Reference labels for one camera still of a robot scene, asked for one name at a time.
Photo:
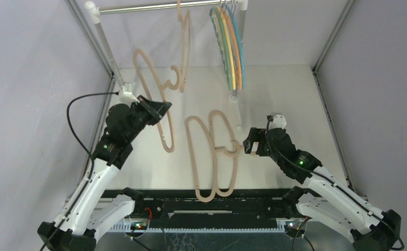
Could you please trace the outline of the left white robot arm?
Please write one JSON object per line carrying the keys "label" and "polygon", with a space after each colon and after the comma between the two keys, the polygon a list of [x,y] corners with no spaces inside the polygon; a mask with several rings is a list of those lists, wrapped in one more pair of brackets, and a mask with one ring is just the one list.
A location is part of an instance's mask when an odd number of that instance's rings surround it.
{"label": "left white robot arm", "polygon": [[106,127],[93,152],[90,167],[62,212],[52,222],[42,222],[38,235],[48,250],[94,250],[98,241],[126,216],[139,218],[147,207],[144,195],[124,188],[105,208],[94,211],[107,186],[133,151],[132,142],[146,126],[154,126],[169,111],[168,101],[152,101],[140,95],[129,104],[108,110]]}

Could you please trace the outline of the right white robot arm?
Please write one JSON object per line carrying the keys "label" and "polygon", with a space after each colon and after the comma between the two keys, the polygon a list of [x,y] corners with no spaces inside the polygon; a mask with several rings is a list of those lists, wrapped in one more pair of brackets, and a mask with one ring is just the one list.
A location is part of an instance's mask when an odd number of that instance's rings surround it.
{"label": "right white robot arm", "polygon": [[297,149],[285,129],[251,128],[243,141],[250,154],[270,157],[282,172],[298,182],[285,195],[284,212],[321,222],[344,236],[354,250],[403,250],[401,217],[394,210],[371,205],[339,182],[312,154]]}

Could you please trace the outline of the green wire hanger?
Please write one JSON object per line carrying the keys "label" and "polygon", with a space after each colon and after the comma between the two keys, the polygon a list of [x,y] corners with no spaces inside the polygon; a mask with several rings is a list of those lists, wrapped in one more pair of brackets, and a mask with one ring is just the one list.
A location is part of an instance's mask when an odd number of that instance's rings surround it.
{"label": "green wire hanger", "polygon": [[222,56],[222,63],[226,75],[228,90],[232,91],[233,88],[233,74],[231,69],[231,58],[229,57],[230,49],[228,48],[226,31],[222,20],[221,8],[212,7],[210,9],[210,19],[213,24],[213,29],[219,46],[219,51]]}

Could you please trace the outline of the yellow wire hanger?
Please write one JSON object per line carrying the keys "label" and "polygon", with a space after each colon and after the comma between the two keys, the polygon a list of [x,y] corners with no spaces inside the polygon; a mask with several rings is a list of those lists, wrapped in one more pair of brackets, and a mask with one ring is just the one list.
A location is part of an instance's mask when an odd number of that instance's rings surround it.
{"label": "yellow wire hanger", "polygon": [[224,9],[222,7],[217,7],[219,13],[220,13],[220,17],[222,20],[222,25],[223,25],[223,29],[224,29],[224,33],[225,33],[225,41],[227,42],[227,48],[228,48],[228,62],[230,64],[230,71],[231,71],[231,80],[232,80],[232,87],[231,87],[231,91],[237,90],[237,86],[236,86],[236,72],[235,72],[235,60],[234,60],[234,56],[232,53],[232,45],[231,45],[231,35],[230,35],[230,31],[228,28],[228,20],[227,20],[227,14],[224,11]]}

